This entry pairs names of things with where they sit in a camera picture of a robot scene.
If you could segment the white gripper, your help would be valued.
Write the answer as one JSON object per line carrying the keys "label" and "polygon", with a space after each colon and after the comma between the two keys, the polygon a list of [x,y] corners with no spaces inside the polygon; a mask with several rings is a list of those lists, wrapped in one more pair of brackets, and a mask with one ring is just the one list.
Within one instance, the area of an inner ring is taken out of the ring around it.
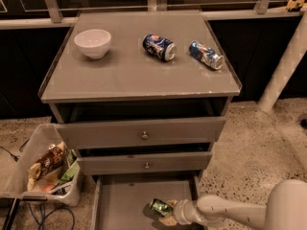
{"label": "white gripper", "polygon": [[159,218],[159,221],[166,226],[176,226],[177,223],[181,225],[188,225],[193,223],[193,202],[188,199],[167,200],[166,203],[174,208],[173,216],[167,215]]}

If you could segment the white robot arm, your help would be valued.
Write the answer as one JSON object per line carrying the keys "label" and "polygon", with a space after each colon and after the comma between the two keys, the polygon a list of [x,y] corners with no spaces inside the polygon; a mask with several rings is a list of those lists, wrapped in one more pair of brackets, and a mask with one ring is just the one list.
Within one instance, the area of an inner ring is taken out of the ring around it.
{"label": "white robot arm", "polygon": [[[268,112],[280,96],[307,50],[307,15],[300,20],[259,107]],[[166,226],[197,223],[217,227],[232,219],[254,230],[307,230],[307,183],[289,179],[273,187],[265,206],[202,195],[196,200],[170,201],[171,212],[159,219]]]}

